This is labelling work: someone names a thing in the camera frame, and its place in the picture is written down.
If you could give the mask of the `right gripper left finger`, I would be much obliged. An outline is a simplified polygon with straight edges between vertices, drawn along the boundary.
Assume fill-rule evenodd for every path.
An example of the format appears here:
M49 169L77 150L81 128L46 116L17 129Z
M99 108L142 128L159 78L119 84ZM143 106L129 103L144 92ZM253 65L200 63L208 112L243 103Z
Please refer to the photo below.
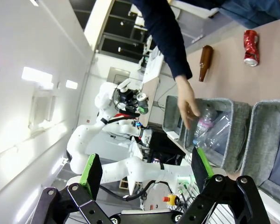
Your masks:
M32 224L64 224L71 213L79 212L88 224L111 224L96 203L103 170L98 154L89 156L78 182L62 190L47 187L42 191Z

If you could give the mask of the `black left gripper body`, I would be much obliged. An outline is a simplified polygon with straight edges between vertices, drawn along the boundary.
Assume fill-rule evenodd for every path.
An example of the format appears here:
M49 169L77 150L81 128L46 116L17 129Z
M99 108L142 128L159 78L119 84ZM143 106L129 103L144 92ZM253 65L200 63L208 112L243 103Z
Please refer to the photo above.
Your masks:
M120 112L137 112L139 90L125 89L125 91L117 90L117 109Z

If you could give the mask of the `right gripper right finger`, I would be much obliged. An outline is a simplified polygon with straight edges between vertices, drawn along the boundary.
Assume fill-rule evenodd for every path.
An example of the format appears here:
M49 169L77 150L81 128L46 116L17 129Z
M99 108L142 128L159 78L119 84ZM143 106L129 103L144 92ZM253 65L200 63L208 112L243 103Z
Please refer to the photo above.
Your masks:
M193 148L191 168L199 194L179 219L180 224L205 224L219 204L228 205L236 224L268 224L264 203L254 180L215 174L201 148Z

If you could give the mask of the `person's hand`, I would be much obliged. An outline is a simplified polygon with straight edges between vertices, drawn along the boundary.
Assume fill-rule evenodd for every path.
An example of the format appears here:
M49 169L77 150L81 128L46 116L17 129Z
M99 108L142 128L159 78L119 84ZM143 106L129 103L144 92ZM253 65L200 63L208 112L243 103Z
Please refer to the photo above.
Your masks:
M194 91L184 75L175 78L178 100L177 105L185 127L190 129L190 119L200 116L200 111L196 104Z

